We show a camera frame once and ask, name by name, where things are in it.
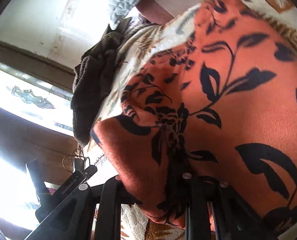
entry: black metal frame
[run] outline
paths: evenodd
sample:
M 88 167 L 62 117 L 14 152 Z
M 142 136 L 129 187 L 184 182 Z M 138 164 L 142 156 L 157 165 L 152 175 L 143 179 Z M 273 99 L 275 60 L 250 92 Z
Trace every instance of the black metal frame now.
M 42 171 L 37 159 L 26 163 L 26 174 L 30 176 L 33 182 L 40 205 L 47 204 L 51 199 L 51 193 L 42 180 Z
M 94 174 L 96 170 L 91 165 L 84 173 Z M 81 176 L 79 170 L 51 197 L 51 205 L 43 204 L 36 211 L 38 219 L 43 220 L 26 240 L 89 240 L 98 203 L 95 236 L 92 240 L 121 239 L 121 204 L 140 205 L 141 202 L 129 194 L 115 177 L 105 184 L 90 187 L 85 183 L 87 177 L 77 180 L 78 176 Z M 186 200 L 186 240 L 211 240 L 208 202 L 212 205 L 217 240 L 277 240 L 231 186 L 222 187 L 218 182 L 204 181 L 203 177 L 183 180 L 189 190 L 189 199 Z

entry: wire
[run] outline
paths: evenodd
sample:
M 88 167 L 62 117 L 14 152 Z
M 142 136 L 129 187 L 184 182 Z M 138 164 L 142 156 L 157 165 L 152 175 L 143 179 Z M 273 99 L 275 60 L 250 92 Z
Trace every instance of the wire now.
M 105 160 L 105 155 L 102 154 L 100 157 L 97 158 L 96 162 L 94 163 L 94 165 L 97 167 L 99 164 L 102 164 L 103 161 Z
M 90 164 L 90 158 L 84 156 L 84 153 L 83 153 L 83 151 L 81 150 L 81 148 L 77 148 L 77 149 L 75 149 L 71 154 L 65 156 L 65 157 L 63 158 L 63 160 L 62 160 L 62 164 L 63 164 L 64 169 L 67 170 L 68 172 L 70 172 L 71 174 L 73 174 L 73 172 L 71 172 L 68 168 L 66 168 L 66 166 L 65 166 L 65 164 L 64 164 L 64 160 L 65 160 L 66 158 L 68 158 L 68 157 L 71 157 L 71 163 L 72 163 L 72 166 L 74 165 L 74 164 L 73 164 L 73 157 L 83 158 L 83 159 L 84 159 L 84 160 L 83 160 L 84 165 L 85 165 L 86 160 L 88 159 L 88 160 L 89 160 L 89 164 Z

